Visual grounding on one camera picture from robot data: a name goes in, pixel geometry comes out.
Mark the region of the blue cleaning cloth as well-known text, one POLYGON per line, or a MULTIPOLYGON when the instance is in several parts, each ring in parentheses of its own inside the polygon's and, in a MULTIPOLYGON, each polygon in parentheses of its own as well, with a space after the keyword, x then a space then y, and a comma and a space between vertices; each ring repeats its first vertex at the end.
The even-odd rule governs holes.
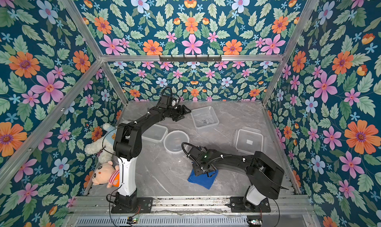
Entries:
POLYGON ((194 170, 192 170, 188 182, 198 184, 206 189, 211 189, 217 175, 218 170, 212 171, 211 173, 201 174, 199 176, 196 176, 194 170))

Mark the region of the square clear lunch box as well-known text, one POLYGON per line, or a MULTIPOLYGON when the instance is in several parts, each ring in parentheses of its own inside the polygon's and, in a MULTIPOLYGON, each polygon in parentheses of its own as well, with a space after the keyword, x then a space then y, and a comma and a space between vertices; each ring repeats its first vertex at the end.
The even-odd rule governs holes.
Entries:
POLYGON ((192 110, 191 116, 197 132, 216 128, 219 125, 219 119, 212 106, 192 110))

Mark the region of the square clear box lid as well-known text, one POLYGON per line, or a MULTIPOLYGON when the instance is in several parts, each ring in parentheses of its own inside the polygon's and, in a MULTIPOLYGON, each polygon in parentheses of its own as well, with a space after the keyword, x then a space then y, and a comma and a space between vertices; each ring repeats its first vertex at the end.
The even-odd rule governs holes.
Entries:
POLYGON ((244 126, 236 130, 233 146, 240 153, 253 155, 256 151, 262 152, 266 142, 260 130, 244 126))

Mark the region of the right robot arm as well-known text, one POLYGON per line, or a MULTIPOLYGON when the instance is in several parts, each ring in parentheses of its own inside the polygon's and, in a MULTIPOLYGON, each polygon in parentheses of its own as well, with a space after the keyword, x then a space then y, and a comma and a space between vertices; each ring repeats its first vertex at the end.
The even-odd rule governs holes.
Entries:
POLYGON ((251 186, 248 187, 242 200, 231 200, 228 206, 232 211, 269 212, 266 207, 270 199, 276 200, 284 177, 284 169, 261 151, 253 155, 226 154, 215 149, 192 146, 189 151, 183 150, 192 161, 195 176, 205 174, 211 177, 219 169, 240 172, 247 176, 251 186))

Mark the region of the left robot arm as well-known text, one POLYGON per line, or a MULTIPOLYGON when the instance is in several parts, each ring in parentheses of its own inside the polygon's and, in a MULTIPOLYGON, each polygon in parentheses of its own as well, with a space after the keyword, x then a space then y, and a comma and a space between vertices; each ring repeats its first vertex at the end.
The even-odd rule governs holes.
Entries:
POLYGON ((153 125, 171 118, 178 122, 191 110, 180 105, 180 99, 162 95, 154 107, 135 121, 118 126, 114 141, 115 155, 119 161, 120 182, 115 194, 114 207, 133 212, 138 208, 136 162, 142 151, 142 135, 153 125))

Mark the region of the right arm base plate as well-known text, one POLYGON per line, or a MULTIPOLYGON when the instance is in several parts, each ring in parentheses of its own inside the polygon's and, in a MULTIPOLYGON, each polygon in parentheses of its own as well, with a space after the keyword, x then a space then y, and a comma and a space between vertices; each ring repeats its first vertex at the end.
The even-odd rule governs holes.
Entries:
POLYGON ((268 198, 265 198, 259 205, 254 205, 244 197, 232 196, 226 204, 232 213, 270 213, 271 208, 268 198))

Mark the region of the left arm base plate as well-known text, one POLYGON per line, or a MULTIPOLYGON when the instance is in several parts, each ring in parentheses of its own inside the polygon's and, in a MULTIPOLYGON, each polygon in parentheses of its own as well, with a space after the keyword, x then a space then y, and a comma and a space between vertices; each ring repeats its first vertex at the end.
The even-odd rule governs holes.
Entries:
POLYGON ((140 214, 151 213, 153 207, 152 197, 127 197, 118 196, 112 205, 112 214, 135 214, 140 211, 140 214))

